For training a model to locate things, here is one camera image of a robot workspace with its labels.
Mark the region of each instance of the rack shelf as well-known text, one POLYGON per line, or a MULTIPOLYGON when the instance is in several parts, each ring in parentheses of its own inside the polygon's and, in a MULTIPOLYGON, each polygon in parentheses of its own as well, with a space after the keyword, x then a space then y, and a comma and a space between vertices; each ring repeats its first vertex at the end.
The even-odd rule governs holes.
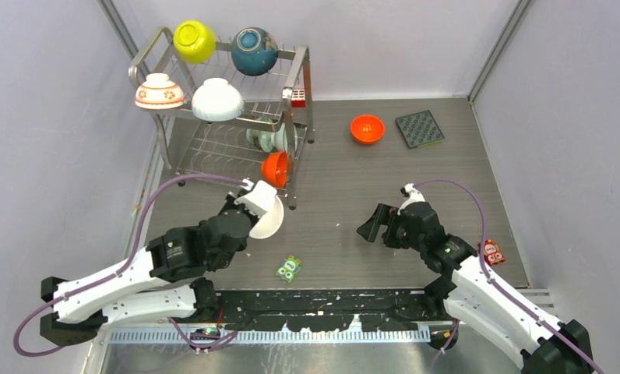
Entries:
POLYGON ((146 64, 151 64, 155 65, 152 72, 167 73, 185 92, 184 104, 179 108, 157 111, 143 109, 152 115, 157 126, 159 151, 166 167, 170 169, 172 165, 168 157, 163 117, 197 120, 191 108, 192 94, 199 86, 196 82, 203 82, 209 78, 224 78, 235 86, 244 98, 245 109, 238 118, 213 124, 200 121, 198 130, 177 167, 178 174, 200 172, 222 174, 237 179, 260 179, 259 165, 266 158, 267 153, 247 144, 245 130, 276 132, 283 124, 286 129, 290 129, 291 126, 299 129, 297 142, 294 141, 294 132, 285 131, 288 145, 287 185, 285 189, 280 190, 280 194, 287 197, 287 205, 290 209, 295 209, 294 171, 296 164, 301 155, 303 143, 306 141, 310 144, 314 143, 309 49, 300 46, 287 50, 282 44, 278 52, 277 63, 261 76, 241 74, 231 61, 230 50, 231 39, 223 42, 218 37, 216 51, 209 60, 189 67, 179 58, 173 45, 173 34, 170 29, 162 27, 153 34, 150 42, 132 60, 129 78, 137 89, 145 81, 145 74, 141 68, 146 67, 146 64), (294 122, 291 110, 293 91, 301 79, 305 90, 305 124, 294 122), (273 123, 262 120, 265 116, 273 123))

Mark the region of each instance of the rack leg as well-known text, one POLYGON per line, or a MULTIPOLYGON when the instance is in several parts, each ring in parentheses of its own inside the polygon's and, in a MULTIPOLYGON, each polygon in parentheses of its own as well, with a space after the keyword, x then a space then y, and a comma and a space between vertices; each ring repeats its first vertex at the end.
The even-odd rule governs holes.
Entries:
POLYGON ((154 124, 157 126, 157 145, 159 146, 159 153, 161 153, 161 158, 164 160, 166 169, 172 169, 170 157, 167 152, 164 122, 161 120, 159 115, 152 114, 152 119, 154 120, 154 124))
POLYGON ((294 171, 296 169, 296 136, 294 136, 294 116, 291 109, 283 112, 285 121, 285 137, 287 138, 287 205, 290 210, 296 209, 296 188, 294 187, 294 171))
POLYGON ((312 85, 310 84, 310 49, 303 59, 303 89, 305 90, 305 116, 308 125, 305 138, 308 144, 315 142, 315 122, 312 117, 312 85))

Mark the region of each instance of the dish rack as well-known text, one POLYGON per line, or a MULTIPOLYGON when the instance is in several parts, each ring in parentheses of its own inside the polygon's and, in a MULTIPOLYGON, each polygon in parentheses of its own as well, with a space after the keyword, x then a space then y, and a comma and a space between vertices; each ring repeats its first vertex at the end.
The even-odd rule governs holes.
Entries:
POLYGON ((279 195, 287 198, 291 210, 296 209, 295 172, 305 142, 315 142, 312 118, 312 89, 310 85, 310 51, 306 46, 287 50, 284 44, 278 51, 278 61, 266 74, 245 76, 231 61, 231 39, 223 42, 217 37, 216 51, 202 64, 187 65, 173 45, 173 33, 161 27, 132 60, 129 78, 137 89, 145 81, 147 66, 152 72, 164 72, 181 86, 185 93, 184 104, 178 108, 147 110, 157 127, 157 145, 166 168, 172 169, 164 128, 166 117, 198 121, 197 129, 188 142, 176 173, 216 174, 235 179, 262 178, 260 167, 269 156, 246 140, 248 129, 277 132, 285 127, 287 141, 287 184, 279 195), (198 88, 196 82, 209 78, 224 78, 236 87, 245 101, 243 113, 230 121, 206 122, 192 113, 192 95, 198 88), (294 88, 302 79, 305 91, 305 123, 295 122, 292 113, 294 88), (292 126, 295 131, 288 131, 292 126))

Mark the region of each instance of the blue bowl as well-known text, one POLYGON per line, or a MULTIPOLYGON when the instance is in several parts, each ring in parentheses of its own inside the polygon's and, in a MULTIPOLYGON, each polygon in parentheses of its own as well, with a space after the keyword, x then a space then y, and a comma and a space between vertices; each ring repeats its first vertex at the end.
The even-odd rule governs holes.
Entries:
POLYGON ((278 61, 278 45, 259 27, 239 31, 232 41, 232 62, 246 76, 261 76, 278 61))

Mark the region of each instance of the white wall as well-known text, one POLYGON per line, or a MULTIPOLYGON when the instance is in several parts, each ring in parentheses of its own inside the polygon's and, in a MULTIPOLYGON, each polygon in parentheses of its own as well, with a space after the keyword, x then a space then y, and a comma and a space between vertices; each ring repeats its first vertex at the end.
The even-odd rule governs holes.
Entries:
MULTIPOLYGON (((118 261, 153 141, 129 59, 93 1, 0 1, 0 372, 79 372, 87 347, 12 349, 40 281, 118 261)), ((21 339, 52 346, 35 319, 21 339)))
POLYGON ((620 2, 535 2, 476 109, 532 283, 620 373, 620 2))
POLYGON ((516 0, 114 0, 136 43, 197 19, 310 46, 316 99, 466 96, 516 0))

